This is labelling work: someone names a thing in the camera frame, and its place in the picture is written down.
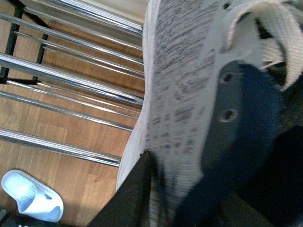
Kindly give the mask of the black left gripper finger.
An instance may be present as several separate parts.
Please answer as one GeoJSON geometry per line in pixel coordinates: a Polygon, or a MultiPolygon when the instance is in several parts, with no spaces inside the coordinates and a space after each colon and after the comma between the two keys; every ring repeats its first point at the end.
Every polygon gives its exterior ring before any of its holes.
{"type": "Polygon", "coordinates": [[[148,227],[152,158],[144,151],[113,198],[89,227],[148,227]]]}

